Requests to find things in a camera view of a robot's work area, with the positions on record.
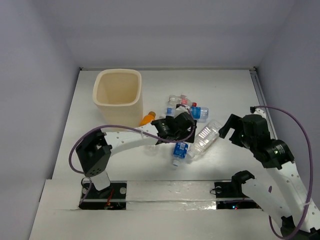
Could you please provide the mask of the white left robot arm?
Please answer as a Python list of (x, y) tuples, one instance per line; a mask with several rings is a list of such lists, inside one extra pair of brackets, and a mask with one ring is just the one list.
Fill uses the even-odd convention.
[(132, 128), (122, 125), (103, 125), (86, 133), (72, 148), (82, 170), (91, 181), (93, 191), (104, 198), (110, 194), (111, 181), (106, 171), (110, 158), (120, 152), (142, 146), (163, 143), (193, 143), (197, 120), (188, 112), (176, 117), (166, 116), (146, 125)]

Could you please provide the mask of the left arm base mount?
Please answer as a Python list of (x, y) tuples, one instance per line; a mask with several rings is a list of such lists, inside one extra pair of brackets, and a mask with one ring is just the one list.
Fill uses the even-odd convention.
[(112, 181), (106, 189), (98, 191), (88, 178), (81, 180), (81, 210), (126, 210), (127, 182)]

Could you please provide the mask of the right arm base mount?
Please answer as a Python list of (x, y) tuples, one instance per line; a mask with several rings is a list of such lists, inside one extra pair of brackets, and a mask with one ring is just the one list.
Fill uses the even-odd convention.
[(235, 173), (230, 181), (216, 181), (210, 194), (216, 198), (217, 209), (260, 209), (260, 206), (243, 194), (242, 185), (255, 176), (248, 170)]

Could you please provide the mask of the small clear bottle blue cap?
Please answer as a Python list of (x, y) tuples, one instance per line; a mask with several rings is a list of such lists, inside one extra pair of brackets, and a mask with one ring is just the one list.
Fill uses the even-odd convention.
[(165, 111), (159, 116), (160, 119), (164, 119), (166, 117), (174, 117), (175, 116), (175, 108), (167, 107)]

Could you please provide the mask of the large clear plastic bottle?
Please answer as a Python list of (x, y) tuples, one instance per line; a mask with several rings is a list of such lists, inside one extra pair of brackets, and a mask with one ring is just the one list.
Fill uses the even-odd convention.
[(219, 130), (222, 125), (212, 119), (208, 122), (202, 130), (195, 136), (194, 143), (190, 145), (187, 155), (193, 159), (196, 156), (202, 155), (207, 151), (212, 144), (220, 137)]

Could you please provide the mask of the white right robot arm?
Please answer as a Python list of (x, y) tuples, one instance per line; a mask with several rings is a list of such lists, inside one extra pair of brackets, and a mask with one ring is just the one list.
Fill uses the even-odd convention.
[(311, 188), (303, 184), (288, 145), (271, 138), (267, 120), (259, 114), (244, 117), (231, 114), (219, 130), (225, 138), (230, 129), (232, 144), (248, 149), (276, 183), (284, 202), (276, 199), (269, 189), (259, 183), (249, 171), (231, 177), (228, 191), (235, 196), (246, 196), (268, 214), (269, 222), (276, 223), (282, 240), (318, 240), (320, 238), (320, 210), (311, 197)]

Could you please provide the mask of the red label clear bottle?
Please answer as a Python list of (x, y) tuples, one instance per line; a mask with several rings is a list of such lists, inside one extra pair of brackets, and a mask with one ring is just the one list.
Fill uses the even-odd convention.
[(197, 106), (196, 102), (192, 102), (185, 95), (180, 95), (180, 96), (170, 95), (168, 98), (168, 103), (171, 105), (181, 104), (181, 105), (185, 105), (185, 106), (189, 106), (189, 107), (196, 107)]

